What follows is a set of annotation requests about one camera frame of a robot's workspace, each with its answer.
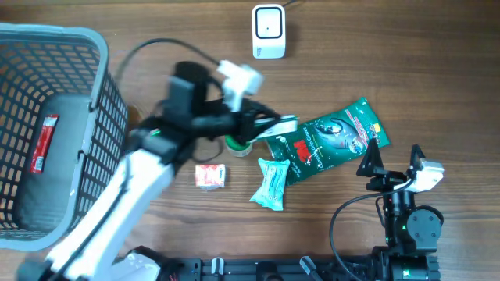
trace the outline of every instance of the white and red wrapper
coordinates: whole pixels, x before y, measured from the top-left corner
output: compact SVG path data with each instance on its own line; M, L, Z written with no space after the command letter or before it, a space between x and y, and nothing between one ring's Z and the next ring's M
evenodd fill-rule
M48 147L50 147L50 141L58 119L59 115L57 114L49 114L45 117L37 147L34 149L33 158L31 159L30 173L41 173L43 171Z
M212 190L224 187L226 182L226 166L219 165L196 165L195 167L196 187L203 190Z

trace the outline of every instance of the wooden table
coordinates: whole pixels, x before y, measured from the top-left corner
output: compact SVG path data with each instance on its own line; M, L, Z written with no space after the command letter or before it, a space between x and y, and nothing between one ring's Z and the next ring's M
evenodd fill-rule
M287 57L259 61L252 57L254 5L3 6L0 20L93 28L109 43L111 70L127 49L146 39L189 41L217 58L261 70L266 83L255 99L301 121L366 97L391 138L392 146L382 150L386 168L406 169L414 143L446 168L437 187L417 196L418 204L432 205L446 218L437 253L443 279L498 279L500 5L299 3L287 11ZM145 49L127 71L122 95L145 116L165 97L172 65L191 59L203 62L176 46ZM200 141L198 155L215 149ZM228 166L227 187L208 193L194 186L194 164L188 163L168 192L151 203L123 251L145 245L170 257L331 254L331 215L341 203L367 194L368 179L355 176L360 159L288 188L285 211L272 212L248 202L262 182L261 157L270 158L264 145L246 158L225 151L214 162ZM384 244L373 200L346 209L336 227L343 254L366 254ZM1 253L0 279L12 279L24 254Z

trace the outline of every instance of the gray basket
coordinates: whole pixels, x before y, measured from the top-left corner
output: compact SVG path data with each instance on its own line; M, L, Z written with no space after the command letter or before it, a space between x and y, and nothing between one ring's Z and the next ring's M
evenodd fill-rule
M93 30L0 23L0 248L52 245L107 186L128 115L108 60ZM33 174L48 114L59 120L44 171Z

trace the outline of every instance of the green package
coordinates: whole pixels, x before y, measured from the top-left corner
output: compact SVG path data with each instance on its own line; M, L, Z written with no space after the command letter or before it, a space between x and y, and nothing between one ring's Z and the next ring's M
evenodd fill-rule
M390 144L365 98L298 126L292 133L266 139L276 161L290 160L287 186L365 154L370 139Z

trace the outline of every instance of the teal wrapper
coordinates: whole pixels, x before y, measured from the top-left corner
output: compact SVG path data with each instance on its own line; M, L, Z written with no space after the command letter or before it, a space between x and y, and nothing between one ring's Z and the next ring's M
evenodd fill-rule
M275 162L260 158L259 165L264 174L264 180L250 202L257 202L274 211L283 211L284 182L290 161Z
M290 160L286 185L292 185L365 154L375 138L382 148L391 142L368 101L359 101L298 126L297 131L266 139L277 161Z

